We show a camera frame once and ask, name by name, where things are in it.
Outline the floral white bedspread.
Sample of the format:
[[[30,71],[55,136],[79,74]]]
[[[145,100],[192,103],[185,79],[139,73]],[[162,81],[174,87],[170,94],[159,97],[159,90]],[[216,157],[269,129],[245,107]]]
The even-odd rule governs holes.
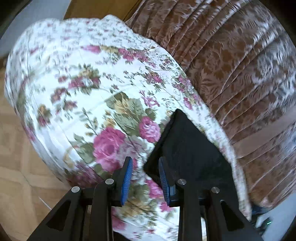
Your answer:
[[[45,19],[18,38],[4,94],[33,147],[62,181],[88,187],[133,159],[129,198],[113,228],[130,240],[176,240],[179,209],[165,204],[144,164],[177,109],[232,168],[251,218],[243,170],[226,133],[173,57],[119,18]]]

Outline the brown floral curtain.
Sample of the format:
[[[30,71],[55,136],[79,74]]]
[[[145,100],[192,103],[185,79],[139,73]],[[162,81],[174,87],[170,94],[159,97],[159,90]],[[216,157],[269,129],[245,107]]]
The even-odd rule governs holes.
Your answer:
[[[127,22],[178,62],[234,147],[251,201],[295,190],[295,45],[260,1],[142,1]]]

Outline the black pants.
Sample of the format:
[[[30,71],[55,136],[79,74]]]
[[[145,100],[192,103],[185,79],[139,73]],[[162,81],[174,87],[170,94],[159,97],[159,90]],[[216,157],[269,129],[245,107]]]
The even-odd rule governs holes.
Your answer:
[[[239,205],[231,165],[180,109],[173,113],[144,165],[145,173],[158,185],[160,157],[165,157],[179,178],[197,187],[201,198],[205,190],[216,186],[227,191],[230,200]]]

